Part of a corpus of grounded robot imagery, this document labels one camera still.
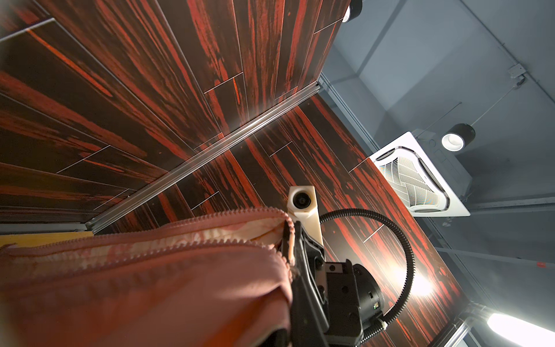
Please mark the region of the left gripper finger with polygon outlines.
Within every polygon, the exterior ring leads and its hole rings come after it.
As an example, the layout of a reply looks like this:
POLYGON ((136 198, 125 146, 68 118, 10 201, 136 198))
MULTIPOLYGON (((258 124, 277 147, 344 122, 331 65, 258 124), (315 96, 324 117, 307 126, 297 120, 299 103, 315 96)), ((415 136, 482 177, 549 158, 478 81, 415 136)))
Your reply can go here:
POLYGON ((323 247, 296 221, 285 228, 281 251, 293 274, 292 346, 327 346, 328 285, 323 247))

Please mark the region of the pink zip jacket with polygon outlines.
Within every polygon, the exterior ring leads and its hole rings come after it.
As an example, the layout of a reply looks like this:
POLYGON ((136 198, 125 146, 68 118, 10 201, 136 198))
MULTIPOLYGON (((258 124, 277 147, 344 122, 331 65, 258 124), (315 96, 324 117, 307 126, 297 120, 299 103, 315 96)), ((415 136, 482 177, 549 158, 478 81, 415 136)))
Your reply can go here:
POLYGON ((1 249, 3 346, 290 346, 289 215, 224 211, 1 249))

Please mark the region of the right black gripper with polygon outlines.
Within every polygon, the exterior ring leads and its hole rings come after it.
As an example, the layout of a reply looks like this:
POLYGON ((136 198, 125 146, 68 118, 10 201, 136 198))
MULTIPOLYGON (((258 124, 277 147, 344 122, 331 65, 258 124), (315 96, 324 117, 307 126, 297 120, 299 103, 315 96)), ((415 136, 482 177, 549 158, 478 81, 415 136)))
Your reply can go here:
POLYGON ((383 304, 377 282, 362 265, 312 260, 313 346, 360 346, 383 304))

